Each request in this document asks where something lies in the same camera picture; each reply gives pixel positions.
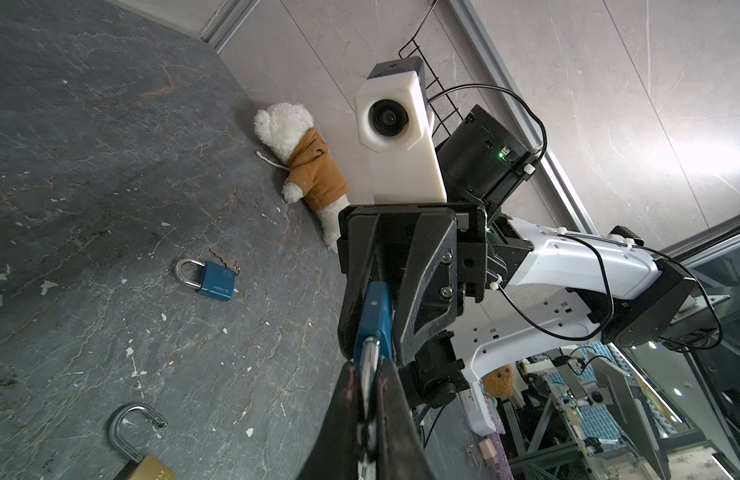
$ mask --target white plush toy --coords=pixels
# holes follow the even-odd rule
[[[258,110],[254,123],[258,138],[290,170],[281,189],[285,201],[291,204],[305,198],[321,221],[327,248],[337,252],[341,236],[337,215],[349,205],[348,182],[314,128],[314,118],[303,105],[281,103]]]

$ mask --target gold padlock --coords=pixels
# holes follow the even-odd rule
[[[144,456],[120,435],[120,425],[125,415],[134,411],[141,412],[160,428],[167,426],[167,420],[152,406],[145,403],[131,403],[122,407],[116,413],[109,426],[109,441],[128,460],[138,464],[127,476],[126,480],[175,480],[176,474],[167,468],[157,457],[151,454]]]

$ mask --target padlock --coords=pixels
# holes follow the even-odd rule
[[[199,271],[199,283],[189,280],[183,275],[183,266],[185,264],[195,264],[202,267]],[[178,260],[176,264],[176,276],[187,286],[196,289],[197,293],[210,298],[216,298],[224,302],[231,300],[234,293],[234,270],[226,268],[223,265],[213,264],[212,262],[202,262],[193,258],[184,258]]]
[[[167,420],[152,406],[148,406],[145,403],[131,403],[122,407],[116,413],[109,426],[109,441],[128,460],[138,464],[125,480],[174,480],[176,474],[167,468],[157,457],[151,454],[144,456],[120,435],[120,425],[125,415],[134,411],[141,412],[160,428],[167,426]]]

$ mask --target padlock shackle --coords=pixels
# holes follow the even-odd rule
[[[181,260],[178,260],[178,263],[176,264],[176,276],[178,277],[178,280],[182,281],[184,284],[191,286],[197,290],[202,288],[202,285],[199,283],[196,283],[192,280],[189,280],[183,275],[183,266],[185,264],[194,264],[199,266],[204,266],[205,263],[202,262],[202,260],[197,260],[196,258],[182,258]]]
[[[120,435],[120,425],[122,425],[125,415],[134,411],[141,412],[144,417],[151,420],[154,425],[160,428],[167,426],[167,420],[165,420],[165,418],[152,406],[146,405],[145,403],[130,403],[129,405],[125,405],[120,408],[111,420],[111,425],[109,426],[109,442],[111,442],[111,445],[131,462],[141,463],[144,460],[144,455],[141,452],[138,452],[135,447],[131,446]]]

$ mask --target wire rack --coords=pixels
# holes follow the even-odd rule
[[[436,72],[433,71],[431,64],[426,59],[426,55],[423,54],[423,51],[421,50],[421,45],[417,42],[416,37],[421,32],[421,29],[423,27],[423,24],[426,23],[426,19],[431,15],[433,12],[433,8],[437,6],[437,3],[439,0],[433,0],[433,3],[431,4],[431,8],[429,8],[428,13],[425,17],[423,17],[423,21],[418,26],[417,30],[413,34],[412,38],[404,44],[402,48],[399,49],[399,58],[408,58],[412,55],[417,54],[417,56],[421,57],[423,60],[423,64],[425,65],[425,68],[428,70],[428,72],[425,74],[425,78],[433,78],[433,80],[426,85],[426,97],[430,98],[432,95],[439,93],[440,91],[444,90],[444,85],[442,85],[441,80],[439,79],[439,76],[436,74]],[[406,54],[403,54],[406,50],[409,49],[409,52]],[[437,120],[437,124],[433,129],[433,132],[431,133],[431,136],[434,137],[437,135],[437,131],[441,128],[443,129],[443,136],[437,137],[438,140],[444,141],[452,135],[451,128],[448,128],[445,122],[452,118],[454,115],[458,118],[458,125],[461,124],[461,121],[463,121],[463,115],[461,114],[461,110],[457,107],[455,102],[451,99],[449,94],[444,95],[444,97],[441,99],[446,99],[447,102],[439,103],[440,107],[437,109],[433,106],[433,104],[429,104],[431,107],[431,110],[433,112],[434,118]]]

